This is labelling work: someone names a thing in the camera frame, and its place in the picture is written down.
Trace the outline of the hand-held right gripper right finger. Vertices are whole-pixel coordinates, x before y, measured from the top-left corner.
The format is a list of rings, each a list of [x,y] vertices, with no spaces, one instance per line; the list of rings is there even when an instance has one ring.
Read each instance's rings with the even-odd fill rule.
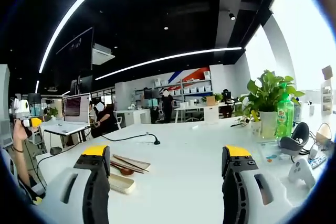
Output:
[[[223,147],[222,178],[223,223],[285,223],[295,209],[281,181],[244,148]]]

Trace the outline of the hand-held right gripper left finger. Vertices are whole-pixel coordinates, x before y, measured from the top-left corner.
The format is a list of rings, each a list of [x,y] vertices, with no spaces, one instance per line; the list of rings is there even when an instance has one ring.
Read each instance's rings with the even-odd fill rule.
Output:
[[[47,223],[108,223],[110,147],[86,149],[48,185],[36,211]]]

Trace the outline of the person's left hand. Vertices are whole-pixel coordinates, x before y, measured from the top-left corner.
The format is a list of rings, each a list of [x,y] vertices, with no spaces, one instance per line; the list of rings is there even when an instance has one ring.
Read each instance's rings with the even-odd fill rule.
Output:
[[[21,144],[22,141],[26,140],[31,135],[31,130],[24,127],[20,120],[15,120],[13,131],[13,141],[15,145]]]

